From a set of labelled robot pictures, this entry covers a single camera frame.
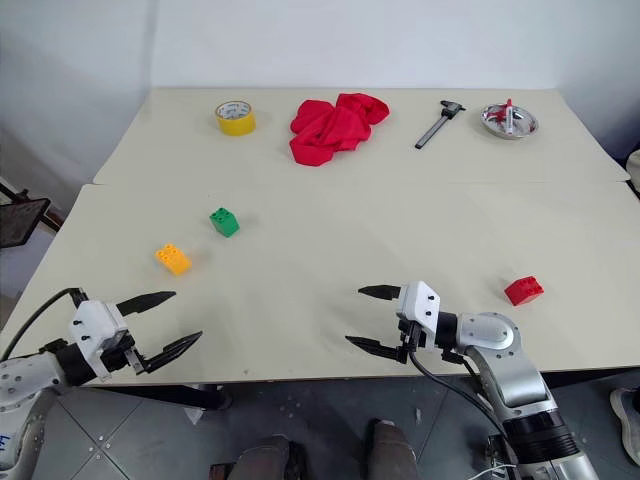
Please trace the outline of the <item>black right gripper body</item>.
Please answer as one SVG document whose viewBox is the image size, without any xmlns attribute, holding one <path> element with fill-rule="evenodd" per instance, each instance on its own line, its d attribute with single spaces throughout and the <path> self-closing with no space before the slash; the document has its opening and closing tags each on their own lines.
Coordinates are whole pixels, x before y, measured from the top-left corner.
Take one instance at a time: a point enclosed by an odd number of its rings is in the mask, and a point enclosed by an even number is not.
<svg viewBox="0 0 640 480">
<path fill-rule="evenodd" d="M 406 363 L 419 348 L 426 346 L 426 332 L 417 321 L 400 319 L 398 322 L 401 345 L 396 348 L 396 360 Z"/>
</svg>

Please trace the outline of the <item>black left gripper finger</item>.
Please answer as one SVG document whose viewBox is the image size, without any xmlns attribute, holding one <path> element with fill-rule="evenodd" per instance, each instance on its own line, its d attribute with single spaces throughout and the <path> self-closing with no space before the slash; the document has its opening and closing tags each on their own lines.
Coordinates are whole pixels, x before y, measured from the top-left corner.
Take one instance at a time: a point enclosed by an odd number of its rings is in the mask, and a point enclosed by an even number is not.
<svg viewBox="0 0 640 480">
<path fill-rule="evenodd" d="M 152 373 L 173 362 L 191 348 L 202 335 L 203 332 L 198 331 L 164 346 L 158 355 L 142 361 L 143 371 L 145 373 Z"/>
<path fill-rule="evenodd" d="M 143 313 L 147 310 L 155 308 L 156 306 L 169 300 L 175 295 L 175 291 L 159 291 L 154 293 L 142 294 L 122 301 L 118 303 L 116 307 L 122 316 L 128 316 L 133 313 Z"/>
</svg>

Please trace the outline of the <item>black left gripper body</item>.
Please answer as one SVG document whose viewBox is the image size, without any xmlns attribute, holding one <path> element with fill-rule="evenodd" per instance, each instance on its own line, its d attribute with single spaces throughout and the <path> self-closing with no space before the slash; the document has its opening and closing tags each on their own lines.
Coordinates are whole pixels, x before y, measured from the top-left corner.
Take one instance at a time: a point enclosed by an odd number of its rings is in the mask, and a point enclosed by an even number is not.
<svg viewBox="0 0 640 480">
<path fill-rule="evenodd" d="M 108 373 L 131 367 L 136 375 L 145 371 L 144 359 L 135 346 L 135 340 L 130 333 L 124 334 L 119 342 L 103 351 L 100 356 Z"/>
</svg>

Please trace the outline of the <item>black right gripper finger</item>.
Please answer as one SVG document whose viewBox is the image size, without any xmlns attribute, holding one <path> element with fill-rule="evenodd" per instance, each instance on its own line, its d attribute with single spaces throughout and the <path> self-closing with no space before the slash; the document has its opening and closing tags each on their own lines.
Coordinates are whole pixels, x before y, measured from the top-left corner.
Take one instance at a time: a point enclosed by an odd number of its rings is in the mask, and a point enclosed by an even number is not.
<svg viewBox="0 0 640 480">
<path fill-rule="evenodd" d="M 360 348 L 361 350 L 385 359 L 394 360 L 396 362 L 403 361 L 403 347 L 388 347 L 382 345 L 378 340 L 365 337 L 346 336 L 346 340 Z"/>
<path fill-rule="evenodd" d="M 399 297 L 401 287 L 393 285 L 369 285 L 359 288 L 357 292 L 373 298 L 391 301 Z"/>
</svg>

